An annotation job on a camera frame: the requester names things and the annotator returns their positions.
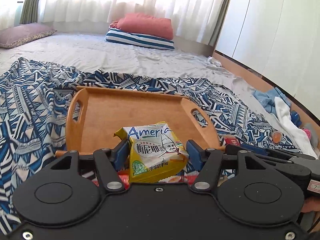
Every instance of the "pink pillow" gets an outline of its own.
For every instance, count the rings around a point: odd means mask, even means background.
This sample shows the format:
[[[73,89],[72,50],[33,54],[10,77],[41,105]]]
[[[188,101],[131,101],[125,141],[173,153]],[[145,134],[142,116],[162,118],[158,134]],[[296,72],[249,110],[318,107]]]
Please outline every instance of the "pink pillow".
[[[309,140],[311,139],[311,131],[309,129],[302,129],[308,136]]]
[[[128,13],[120,19],[117,29],[127,33],[142,33],[173,39],[171,20],[167,18],[155,18],[143,13]]]
[[[39,23],[23,24],[0,31],[0,48],[12,49],[55,33],[52,27]]]

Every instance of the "white wardrobe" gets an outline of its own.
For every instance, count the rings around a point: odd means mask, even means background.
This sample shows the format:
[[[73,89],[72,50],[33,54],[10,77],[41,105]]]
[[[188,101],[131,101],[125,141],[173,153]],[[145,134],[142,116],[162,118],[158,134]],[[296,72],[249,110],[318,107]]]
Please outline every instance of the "white wardrobe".
[[[230,0],[216,50],[320,119],[320,0]]]

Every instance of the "red pillow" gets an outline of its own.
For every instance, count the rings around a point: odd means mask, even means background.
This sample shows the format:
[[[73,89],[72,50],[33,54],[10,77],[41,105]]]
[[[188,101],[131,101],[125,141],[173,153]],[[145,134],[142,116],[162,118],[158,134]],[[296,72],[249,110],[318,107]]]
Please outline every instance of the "red pillow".
[[[155,18],[143,13],[129,13],[119,20],[117,29],[127,33],[143,33],[173,39],[171,20],[167,18]]]

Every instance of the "orange object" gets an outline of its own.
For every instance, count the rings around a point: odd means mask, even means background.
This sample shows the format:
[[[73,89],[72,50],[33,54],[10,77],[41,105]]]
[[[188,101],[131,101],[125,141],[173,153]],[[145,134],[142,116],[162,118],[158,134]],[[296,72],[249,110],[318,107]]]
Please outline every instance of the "orange object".
[[[100,148],[114,148],[119,142],[113,134],[122,127],[142,126],[166,121],[186,145],[194,140],[203,149],[220,147],[219,137],[207,114],[187,97],[139,92],[124,89],[81,87],[72,99],[66,123],[68,150],[81,155]],[[78,120],[73,120],[76,103],[80,104]],[[192,112],[198,110],[208,126],[201,127]],[[57,151],[59,157],[65,152]]]
[[[280,133],[279,131],[272,133],[272,140],[274,143],[279,143],[281,138],[282,138],[282,133]]]

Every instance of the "blue and white striped pillow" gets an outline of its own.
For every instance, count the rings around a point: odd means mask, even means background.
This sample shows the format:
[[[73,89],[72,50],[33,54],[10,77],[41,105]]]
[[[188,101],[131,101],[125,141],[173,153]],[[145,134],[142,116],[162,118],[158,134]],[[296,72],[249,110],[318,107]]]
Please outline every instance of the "blue and white striped pillow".
[[[105,40],[113,43],[137,45],[147,48],[174,50],[173,41],[149,34],[126,33],[117,28],[109,29]]]

